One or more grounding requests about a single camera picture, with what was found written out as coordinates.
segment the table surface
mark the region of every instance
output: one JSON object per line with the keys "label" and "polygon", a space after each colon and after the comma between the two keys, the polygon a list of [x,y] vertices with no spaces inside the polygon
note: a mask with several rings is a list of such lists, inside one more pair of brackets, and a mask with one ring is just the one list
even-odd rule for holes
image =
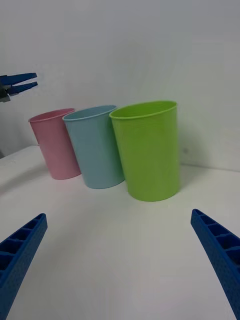
{"label": "table surface", "polygon": [[240,235],[240,172],[182,166],[181,181],[143,202],[125,182],[53,180],[37,146],[1,159],[0,241],[48,222],[7,320],[235,319],[190,219],[198,208]]}

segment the white wall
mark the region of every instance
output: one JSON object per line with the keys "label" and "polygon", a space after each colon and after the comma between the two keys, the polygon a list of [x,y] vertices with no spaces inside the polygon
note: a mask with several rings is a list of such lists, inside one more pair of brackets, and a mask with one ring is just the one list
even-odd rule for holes
{"label": "white wall", "polygon": [[57,108],[179,104],[181,160],[240,170],[238,0],[7,0],[0,74],[39,86],[0,104],[0,150],[36,141],[28,118]]}

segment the lime green cup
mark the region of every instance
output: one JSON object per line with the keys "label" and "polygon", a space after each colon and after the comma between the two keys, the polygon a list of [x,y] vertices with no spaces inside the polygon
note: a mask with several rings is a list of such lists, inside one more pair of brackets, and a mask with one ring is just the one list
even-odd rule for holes
{"label": "lime green cup", "polygon": [[160,201],[178,192],[177,103],[128,105],[109,116],[129,194],[142,201]]}

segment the plastic cup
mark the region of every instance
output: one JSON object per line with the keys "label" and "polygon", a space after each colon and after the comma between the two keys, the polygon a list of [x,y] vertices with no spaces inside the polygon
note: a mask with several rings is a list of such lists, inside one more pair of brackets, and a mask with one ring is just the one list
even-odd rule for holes
{"label": "plastic cup", "polygon": [[69,179],[81,174],[63,122],[63,116],[75,109],[60,109],[42,113],[28,121],[53,179]]}
{"label": "plastic cup", "polygon": [[160,201],[179,190],[177,104],[154,101],[110,113],[129,194]]}
{"label": "plastic cup", "polygon": [[104,189],[124,180],[109,113],[115,105],[101,105],[65,115],[68,134],[89,188]]}

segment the light blue cup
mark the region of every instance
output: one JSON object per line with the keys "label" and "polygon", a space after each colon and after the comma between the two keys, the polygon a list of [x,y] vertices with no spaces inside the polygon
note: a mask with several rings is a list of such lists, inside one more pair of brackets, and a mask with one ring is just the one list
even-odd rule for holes
{"label": "light blue cup", "polygon": [[101,105],[69,113],[66,125],[82,177],[89,188],[104,189],[124,180],[109,113],[115,105]]}

